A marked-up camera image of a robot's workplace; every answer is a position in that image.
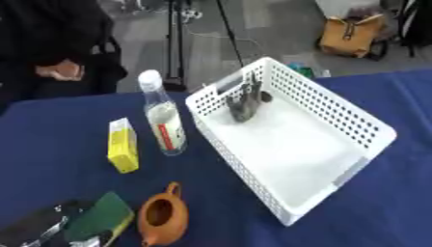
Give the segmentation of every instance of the yellow box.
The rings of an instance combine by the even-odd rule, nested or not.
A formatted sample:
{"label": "yellow box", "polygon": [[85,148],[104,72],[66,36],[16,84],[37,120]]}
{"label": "yellow box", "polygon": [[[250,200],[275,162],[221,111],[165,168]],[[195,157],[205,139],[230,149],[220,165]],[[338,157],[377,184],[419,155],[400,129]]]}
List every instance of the yellow box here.
{"label": "yellow box", "polygon": [[108,159],[122,174],[139,168],[137,135],[127,118],[110,122]]}

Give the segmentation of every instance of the tripod leg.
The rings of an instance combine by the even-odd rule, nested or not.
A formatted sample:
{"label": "tripod leg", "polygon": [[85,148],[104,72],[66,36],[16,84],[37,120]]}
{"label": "tripod leg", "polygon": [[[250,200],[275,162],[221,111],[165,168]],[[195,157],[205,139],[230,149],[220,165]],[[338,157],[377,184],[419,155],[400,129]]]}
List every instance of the tripod leg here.
{"label": "tripod leg", "polygon": [[235,55],[237,55],[238,62],[240,63],[240,66],[243,68],[244,67],[243,60],[241,59],[240,51],[238,50],[237,42],[235,41],[235,34],[234,32],[232,32],[232,29],[230,27],[230,23],[228,21],[227,14],[225,13],[224,6],[222,5],[221,0],[216,0],[216,2],[218,3],[219,12],[221,13],[221,17],[224,20],[225,28],[227,29],[228,37],[232,44],[232,47],[234,48]]}
{"label": "tripod leg", "polygon": [[192,0],[185,0],[188,9],[192,8]]}
{"label": "tripod leg", "polygon": [[183,20],[181,15],[182,7],[183,0],[177,0],[175,5],[175,11],[178,44],[178,77],[180,78],[180,83],[184,85]]}
{"label": "tripod leg", "polygon": [[167,35],[167,78],[172,77],[173,58],[173,7],[174,0],[168,1],[168,35]]}

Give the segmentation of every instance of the bottle cap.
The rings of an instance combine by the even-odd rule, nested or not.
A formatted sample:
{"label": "bottle cap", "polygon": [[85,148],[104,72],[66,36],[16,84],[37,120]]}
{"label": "bottle cap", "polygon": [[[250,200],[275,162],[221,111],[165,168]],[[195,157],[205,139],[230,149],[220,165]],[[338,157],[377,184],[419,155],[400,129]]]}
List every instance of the bottle cap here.
{"label": "bottle cap", "polygon": [[138,76],[140,88],[143,92],[158,90],[162,87],[162,77],[157,70],[146,70]]}

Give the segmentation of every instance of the bottle label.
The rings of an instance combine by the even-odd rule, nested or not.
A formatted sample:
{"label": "bottle label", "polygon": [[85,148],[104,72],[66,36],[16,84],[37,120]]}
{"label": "bottle label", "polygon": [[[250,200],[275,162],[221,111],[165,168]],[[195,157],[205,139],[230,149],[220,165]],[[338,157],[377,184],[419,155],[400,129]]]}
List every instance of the bottle label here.
{"label": "bottle label", "polygon": [[185,141],[180,116],[178,114],[167,123],[158,124],[155,134],[159,145],[167,151],[181,148]]}

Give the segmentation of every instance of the small figurine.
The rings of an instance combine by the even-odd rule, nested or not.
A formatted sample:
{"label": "small figurine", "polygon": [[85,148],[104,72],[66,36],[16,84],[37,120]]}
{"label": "small figurine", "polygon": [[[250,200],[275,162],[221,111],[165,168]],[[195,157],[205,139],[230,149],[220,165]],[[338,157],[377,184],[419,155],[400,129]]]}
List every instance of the small figurine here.
{"label": "small figurine", "polygon": [[252,74],[252,84],[245,83],[241,86],[242,96],[237,102],[234,102],[232,96],[227,96],[229,110],[237,122],[244,123],[257,112],[261,104],[261,85],[262,82],[257,80],[255,74]]}

